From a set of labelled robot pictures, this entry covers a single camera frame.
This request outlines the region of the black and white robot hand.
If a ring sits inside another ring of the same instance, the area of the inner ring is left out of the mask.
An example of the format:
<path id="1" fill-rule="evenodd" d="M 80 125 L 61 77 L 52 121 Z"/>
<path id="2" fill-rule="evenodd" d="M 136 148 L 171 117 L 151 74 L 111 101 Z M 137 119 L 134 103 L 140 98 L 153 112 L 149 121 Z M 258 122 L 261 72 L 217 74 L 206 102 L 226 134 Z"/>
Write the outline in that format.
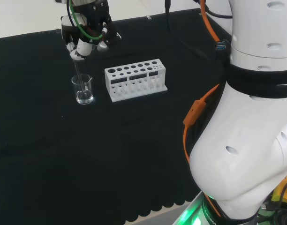
<path id="1" fill-rule="evenodd" d="M 109 14 L 106 0 L 56 0 L 65 4 L 61 17 L 61 35 L 73 61 L 83 61 L 94 49 L 108 50 L 121 41 L 121 35 Z"/>

